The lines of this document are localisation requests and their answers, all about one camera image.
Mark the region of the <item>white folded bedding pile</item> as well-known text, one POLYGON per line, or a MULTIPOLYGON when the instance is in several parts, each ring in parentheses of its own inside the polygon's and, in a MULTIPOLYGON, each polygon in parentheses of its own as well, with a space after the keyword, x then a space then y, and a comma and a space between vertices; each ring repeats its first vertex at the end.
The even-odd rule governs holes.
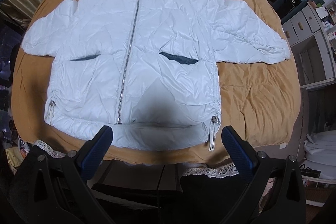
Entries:
POLYGON ((307 135, 303 145, 306 159, 318 164, 335 166, 335 138, 335 130, 307 135))

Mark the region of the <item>white lace bed skirt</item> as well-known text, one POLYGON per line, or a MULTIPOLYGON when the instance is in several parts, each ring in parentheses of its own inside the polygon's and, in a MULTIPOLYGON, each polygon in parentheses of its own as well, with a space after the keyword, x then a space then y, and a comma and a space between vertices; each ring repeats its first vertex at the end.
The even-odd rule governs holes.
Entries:
MULTIPOLYGON (((35 141, 33 143, 33 146, 41 148, 43 151, 47 152, 48 155, 50 155, 52 158, 55 159, 63 158, 65 156, 65 153, 55 151, 48 144, 46 144, 41 140, 35 141)), ((182 176, 205 175, 209 178, 225 178, 239 174, 238 170, 236 169, 236 166, 232 162, 217 168, 209 168, 206 164, 189 163, 189 162, 183 162, 182 165, 184 168, 182 176)))

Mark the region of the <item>white puffer jacket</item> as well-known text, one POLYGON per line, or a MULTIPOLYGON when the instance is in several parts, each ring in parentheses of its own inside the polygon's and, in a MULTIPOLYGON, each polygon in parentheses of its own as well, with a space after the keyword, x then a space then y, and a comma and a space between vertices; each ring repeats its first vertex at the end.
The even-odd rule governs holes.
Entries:
POLYGON ((241 0, 64 0, 22 48, 54 59, 47 124, 83 140, 109 126, 114 146, 145 151, 213 151, 217 64, 290 58, 287 41, 241 0))

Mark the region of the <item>grey drawer cabinet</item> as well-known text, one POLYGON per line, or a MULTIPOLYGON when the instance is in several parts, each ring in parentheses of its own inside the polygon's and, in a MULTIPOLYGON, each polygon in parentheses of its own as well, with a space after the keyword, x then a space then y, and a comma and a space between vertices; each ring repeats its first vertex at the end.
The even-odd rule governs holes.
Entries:
POLYGON ((335 60, 316 4, 308 1, 282 29, 294 55, 300 88, 313 90, 335 84, 335 60))

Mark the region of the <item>mustard yellow quilt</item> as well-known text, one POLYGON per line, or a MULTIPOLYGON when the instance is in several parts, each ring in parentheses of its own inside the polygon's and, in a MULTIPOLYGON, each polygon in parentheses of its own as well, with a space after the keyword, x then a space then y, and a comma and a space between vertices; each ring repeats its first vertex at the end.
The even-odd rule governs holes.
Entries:
MULTIPOLYGON (((43 0, 34 19, 51 12, 62 0, 43 0)), ((267 0, 243 0, 266 24, 283 34, 278 15, 267 0)), ((45 123, 44 111, 52 58, 19 50, 15 62, 11 111, 21 138, 42 140, 58 151, 78 149, 83 141, 45 123)), ((294 60, 275 65, 219 63, 222 125, 231 125, 252 146, 287 143, 301 107, 294 60)))

